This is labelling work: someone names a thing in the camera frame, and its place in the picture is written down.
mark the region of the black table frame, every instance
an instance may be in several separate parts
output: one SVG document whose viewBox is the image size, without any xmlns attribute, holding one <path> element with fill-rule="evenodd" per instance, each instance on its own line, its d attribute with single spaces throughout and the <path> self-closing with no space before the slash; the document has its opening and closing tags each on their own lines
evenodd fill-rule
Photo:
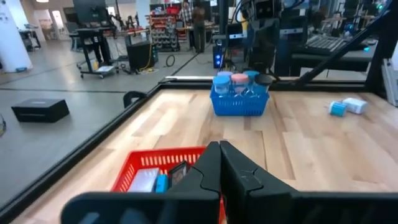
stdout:
<svg viewBox="0 0 398 224">
<path fill-rule="evenodd" d="M 282 80 L 270 86 L 270 91 L 331 91 L 331 92 L 370 92 L 383 96 L 385 89 L 381 73 L 382 60 L 391 58 L 394 53 L 395 45 L 398 41 L 398 29 L 389 29 L 394 27 L 398 21 L 398 1 L 390 0 L 385 6 L 385 12 L 381 13 L 372 24 L 365 30 L 357 34 L 345 47 L 333 53 L 326 60 L 316 66 L 312 71 L 307 72 L 296 80 Z M 379 34 L 379 43 L 376 47 L 371 67 L 368 71 L 366 81 L 320 81 L 313 80 L 329 65 L 335 63 L 339 58 L 348 52 L 353 46 L 362 42 L 374 32 Z M 18 217 L 28 206 L 34 203 L 51 186 L 57 183 L 65 174 L 67 174 L 75 165 L 91 153 L 101 142 L 106 139 L 113 131 L 130 118 L 136 111 L 147 103 L 156 93 L 163 89 L 202 89 L 211 88 L 211 79 L 197 78 L 192 80 L 184 77 L 167 77 L 159 82 L 148 93 L 138 96 L 138 99 L 126 104 L 125 110 L 104 125 L 86 141 L 71 151 L 61 161 L 52 166 L 47 172 L 28 185 L 21 193 L 8 201 L 0 209 L 0 223 L 9 223 Z"/>
<path fill-rule="evenodd" d="M 301 75 L 301 68 L 315 68 L 322 61 L 322 58 L 298 58 L 292 55 L 290 61 L 290 76 L 299 77 Z M 366 72 L 368 70 L 369 63 L 370 62 L 366 62 L 364 60 L 341 59 L 329 65 L 327 69 Z"/>
</svg>

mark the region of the white pillar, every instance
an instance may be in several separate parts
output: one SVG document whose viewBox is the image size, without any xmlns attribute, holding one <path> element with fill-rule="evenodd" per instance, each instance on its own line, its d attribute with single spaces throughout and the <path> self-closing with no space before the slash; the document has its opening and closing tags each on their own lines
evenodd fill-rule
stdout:
<svg viewBox="0 0 398 224">
<path fill-rule="evenodd" d="M 145 29 L 146 26 L 149 25 L 148 20 L 146 18 L 146 15 L 150 14 L 150 9 L 149 9 L 149 0 L 138 0 L 136 1 L 136 11 L 138 13 L 138 20 L 139 20 L 139 25 Z M 146 33 L 141 33 L 142 38 L 145 38 Z"/>
<path fill-rule="evenodd" d="M 7 5 L 18 29 L 24 30 L 25 24 L 28 24 L 28 21 L 20 0 L 7 0 Z"/>
<path fill-rule="evenodd" d="M 11 16 L 8 3 L 0 2 L 0 61 L 5 72 L 31 68 L 29 55 Z"/>
</svg>

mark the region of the wooden table surface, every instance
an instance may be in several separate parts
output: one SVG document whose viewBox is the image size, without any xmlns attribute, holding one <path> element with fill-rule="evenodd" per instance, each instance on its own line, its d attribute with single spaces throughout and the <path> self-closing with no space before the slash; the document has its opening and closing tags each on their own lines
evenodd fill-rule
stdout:
<svg viewBox="0 0 398 224">
<path fill-rule="evenodd" d="M 162 90 L 13 223 L 59 223 L 63 205 L 108 191 L 132 150 L 228 140 L 299 190 L 398 190 L 398 110 L 370 93 L 272 92 L 261 117 L 216 117 L 205 90 Z M 369 102 L 364 115 L 328 115 L 333 100 Z"/>
</svg>

